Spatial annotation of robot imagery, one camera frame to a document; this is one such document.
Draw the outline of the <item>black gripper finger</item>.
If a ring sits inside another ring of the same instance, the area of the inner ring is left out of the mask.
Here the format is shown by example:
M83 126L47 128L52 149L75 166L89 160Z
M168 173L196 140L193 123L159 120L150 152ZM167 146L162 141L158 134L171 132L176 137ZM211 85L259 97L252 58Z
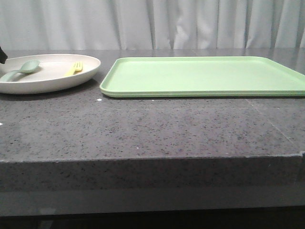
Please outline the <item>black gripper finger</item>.
M8 58L7 54L0 47L0 63L5 64L7 58Z

